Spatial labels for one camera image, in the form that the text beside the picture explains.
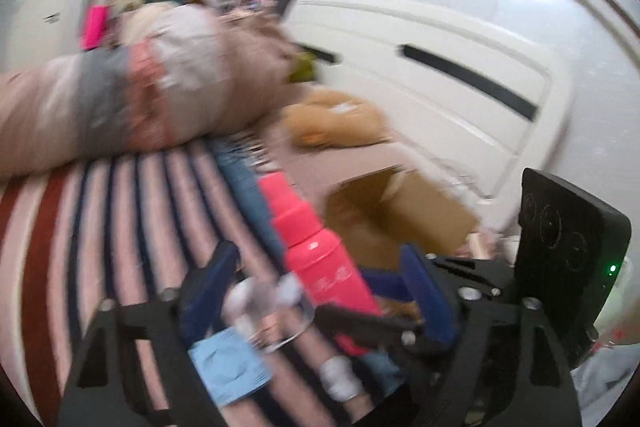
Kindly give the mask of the pink tumbler cup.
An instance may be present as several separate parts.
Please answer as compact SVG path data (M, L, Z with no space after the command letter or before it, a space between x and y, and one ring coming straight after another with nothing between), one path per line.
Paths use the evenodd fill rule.
M86 14L84 30L81 36L81 49L83 51L93 50L101 44L110 11L111 0L93 0Z

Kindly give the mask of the striped bed blanket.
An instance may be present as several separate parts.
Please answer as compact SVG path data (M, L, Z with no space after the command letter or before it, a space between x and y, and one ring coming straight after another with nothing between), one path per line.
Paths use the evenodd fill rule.
M345 347L286 312L269 384L215 404L182 341L177 288L213 254L265 281L285 246L238 155L201 139L153 154L79 161L1 190L1 386L40 426L351 426L384 398L330 396L321 365Z

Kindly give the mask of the rolled patchwork quilt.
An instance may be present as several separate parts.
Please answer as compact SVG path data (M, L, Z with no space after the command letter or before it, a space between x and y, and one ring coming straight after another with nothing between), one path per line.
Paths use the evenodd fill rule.
M1 77L1 178L239 132L278 108L303 51L268 12L151 3L111 46Z

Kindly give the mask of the white bed headboard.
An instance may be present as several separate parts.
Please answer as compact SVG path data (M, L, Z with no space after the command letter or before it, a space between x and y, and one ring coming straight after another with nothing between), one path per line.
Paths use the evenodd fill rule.
M484 20L410 0L293 0L284 26L321 83L376 104L429 176L484 225L518 213L521 175L547 164L574 98L566 64Z

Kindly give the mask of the light blue square device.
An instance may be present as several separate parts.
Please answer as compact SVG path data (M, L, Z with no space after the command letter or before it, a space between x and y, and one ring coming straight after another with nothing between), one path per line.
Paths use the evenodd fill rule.
M270 384L272 375L259 351L234 327L197 341L189 355L217 407L228 407Z

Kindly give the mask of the clear tape roll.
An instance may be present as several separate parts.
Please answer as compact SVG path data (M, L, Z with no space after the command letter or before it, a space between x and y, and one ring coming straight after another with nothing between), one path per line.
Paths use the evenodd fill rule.
M251 345L272 353L309 329L314 305L293 273L276 281L247 277L228 291L222 317Z

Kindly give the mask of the cardboard box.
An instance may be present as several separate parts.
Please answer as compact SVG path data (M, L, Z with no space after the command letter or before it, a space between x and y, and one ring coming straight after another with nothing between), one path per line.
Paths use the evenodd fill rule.
M362 269L397 272L400 248L454 255L480 226L477 215L419 171L394 166L357 176L326 198L326 226Z

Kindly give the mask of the green plush toy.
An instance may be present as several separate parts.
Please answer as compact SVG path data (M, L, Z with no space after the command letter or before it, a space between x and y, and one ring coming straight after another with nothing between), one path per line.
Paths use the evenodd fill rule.
M291 75L288 76L289 83L305 83L314 81L316 69L314 62L316 57L314 54L304 51L295 55L294 67Z

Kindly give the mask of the pink red spray bottle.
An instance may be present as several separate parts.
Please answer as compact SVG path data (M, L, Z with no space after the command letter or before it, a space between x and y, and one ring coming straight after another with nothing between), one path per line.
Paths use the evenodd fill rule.
M271 212L271 224L286 247L285 266L295 273L316 306L334 305L382 314L340 236L327 229L314 207L280 172L258 180Z

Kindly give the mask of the tan plush toy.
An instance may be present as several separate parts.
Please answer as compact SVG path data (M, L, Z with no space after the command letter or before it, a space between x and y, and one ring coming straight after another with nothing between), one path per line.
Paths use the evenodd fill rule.
M358 147L390 139L382 109L329 88L314 88L303 101L286 106L281 121L292 143L300 147Z

